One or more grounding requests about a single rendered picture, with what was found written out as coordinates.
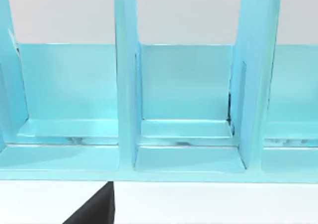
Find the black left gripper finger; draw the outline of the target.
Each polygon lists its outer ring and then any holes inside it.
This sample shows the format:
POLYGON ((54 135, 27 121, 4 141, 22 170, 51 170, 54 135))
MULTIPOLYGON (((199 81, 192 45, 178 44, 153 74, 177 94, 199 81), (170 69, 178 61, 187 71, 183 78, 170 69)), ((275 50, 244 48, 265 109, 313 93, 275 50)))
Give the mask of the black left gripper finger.
POLYGON ((63 224, 114 224, 114 182, 107 182, 63 224))

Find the light blue rack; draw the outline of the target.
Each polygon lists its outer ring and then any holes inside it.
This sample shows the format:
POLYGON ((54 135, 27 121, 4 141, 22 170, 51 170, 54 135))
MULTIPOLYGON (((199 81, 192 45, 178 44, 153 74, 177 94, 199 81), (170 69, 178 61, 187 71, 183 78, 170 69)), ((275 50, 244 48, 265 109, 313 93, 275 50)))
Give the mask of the light blue rack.
POLYGON ((318 44, 276 42, 281 0, 240 0, 236 41, 17 43, 0 0, 0 180, 318 183, 318 44))

